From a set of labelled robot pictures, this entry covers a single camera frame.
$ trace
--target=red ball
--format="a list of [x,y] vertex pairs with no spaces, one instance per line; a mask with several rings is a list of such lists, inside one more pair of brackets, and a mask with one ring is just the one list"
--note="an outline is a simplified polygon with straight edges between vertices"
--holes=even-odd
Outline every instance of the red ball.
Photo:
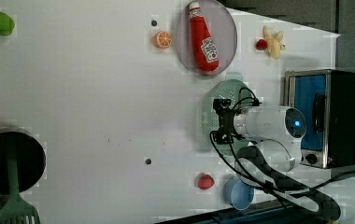
[[215,180],[213,180],[210,175],[203,175],[198,181],[198,188],[200,189],[210,189],[215,184]]
[[265,41],[263,39],[260,39],[259,41],[257,41],[256,49],[257,50],[265,50],[265,49],[267,49],[267,41]]

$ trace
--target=blue bowl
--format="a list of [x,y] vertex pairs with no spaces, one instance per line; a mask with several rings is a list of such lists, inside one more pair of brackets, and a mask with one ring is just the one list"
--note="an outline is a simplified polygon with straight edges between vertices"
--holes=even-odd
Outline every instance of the blue bowl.
[[231,179],[224,186],[224,200],[236,210],[247,209],[253,201],[254,188],[240,179]]

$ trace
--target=green spatula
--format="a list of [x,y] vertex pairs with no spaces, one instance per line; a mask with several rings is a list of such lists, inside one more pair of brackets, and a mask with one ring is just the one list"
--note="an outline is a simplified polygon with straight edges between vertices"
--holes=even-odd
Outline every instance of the green spatula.
[[23,200],[18,190],[18,169],[15,143],[11,141],[11,148],[7,157],[9,199],[0,210],[0,224],[40,224],[37,210]]

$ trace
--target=white table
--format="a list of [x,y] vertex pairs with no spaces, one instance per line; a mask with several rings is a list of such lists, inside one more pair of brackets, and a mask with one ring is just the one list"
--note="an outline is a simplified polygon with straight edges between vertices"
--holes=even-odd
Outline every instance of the white table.
[[[204,94],[240,72],[276,105],[285,71],[334,68],[336,35],[231,10],[234,62],[198,77],[149,43],[151,17],[172,32],[189,2],[0,0],[17,24],[0,37],[0,128],[23,127],[47,150],[46,173],[22,194],[42,223],[152,223],[229,207],[221,193],[233,173],[201,144]],[[285,31],[278,61],[253,47],[264,25]],[[296,172],[310,183],[330,177]],[[201,173],[215,178],[212,189],[194,186]],[[256,192],[255,203],[270,199]]]

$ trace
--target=black box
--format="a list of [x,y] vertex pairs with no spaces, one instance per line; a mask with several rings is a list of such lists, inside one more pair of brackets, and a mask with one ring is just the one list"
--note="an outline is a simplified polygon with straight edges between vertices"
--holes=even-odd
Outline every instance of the black box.
[[302,164],[334,168],[355,164],[355,73],[286,72],[284,104],[305,115]]

